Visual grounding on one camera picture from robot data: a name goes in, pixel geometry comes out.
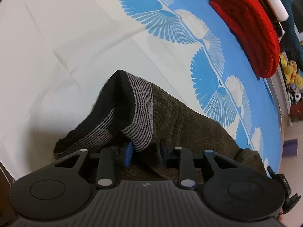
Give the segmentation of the brown corduroy pants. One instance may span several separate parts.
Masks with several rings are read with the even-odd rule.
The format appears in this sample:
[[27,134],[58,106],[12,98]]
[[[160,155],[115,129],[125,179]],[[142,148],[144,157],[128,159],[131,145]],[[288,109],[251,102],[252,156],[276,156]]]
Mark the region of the brown corduroy pants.
[[106,146],[129,143],[134,146],[130,166],[116,168],[122,180],[177,180],[178,171],[162,163],[162,145],[194,154],[213,150],[260,174],[266,172],[260,154],[240,148],[217,121],[123,70],[109,78],[91,113],[56,143],[53,153],[60,159],[80,149],[100,152]]

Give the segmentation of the purple box on floor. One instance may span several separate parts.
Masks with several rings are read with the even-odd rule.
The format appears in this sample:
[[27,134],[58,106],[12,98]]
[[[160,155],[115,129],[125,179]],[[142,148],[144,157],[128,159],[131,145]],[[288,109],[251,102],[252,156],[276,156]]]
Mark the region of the purple box on floor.
[[291,140],[284,141],[282,157],[294,157],[294,156],[297,156],[297,153],[298,153],[298,140],[297,139],[291,139]]

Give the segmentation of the yellow plush toys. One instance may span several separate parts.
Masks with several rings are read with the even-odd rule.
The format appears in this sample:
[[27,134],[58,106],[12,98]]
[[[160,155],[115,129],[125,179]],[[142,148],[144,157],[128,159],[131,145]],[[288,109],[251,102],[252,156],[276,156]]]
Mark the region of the yellow plush toys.
[[288,61],[284,54],[279,54],[279,62],[282,67],[284,80],[291,90],[302,90],[302,76],[298,73],[296,61]]

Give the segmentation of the blue white patterned bedsheet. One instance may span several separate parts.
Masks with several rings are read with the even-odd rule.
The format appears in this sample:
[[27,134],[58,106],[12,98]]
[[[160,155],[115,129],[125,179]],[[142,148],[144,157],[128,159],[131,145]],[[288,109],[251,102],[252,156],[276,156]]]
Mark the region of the blue white patterned bedsheet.
[[2,0],[1,163],[19,179],[92,110],[117,70],[218,121],[278,170],[280,121],[209,0]]

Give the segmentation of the red folded knit garment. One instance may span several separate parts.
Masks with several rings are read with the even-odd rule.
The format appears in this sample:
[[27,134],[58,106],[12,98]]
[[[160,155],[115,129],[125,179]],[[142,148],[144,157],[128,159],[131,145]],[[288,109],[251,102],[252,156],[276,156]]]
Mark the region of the red folded knit garment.
[[258,0],[210,0],[243,48],[258,77],[270,78],[279,63],[277,33]]

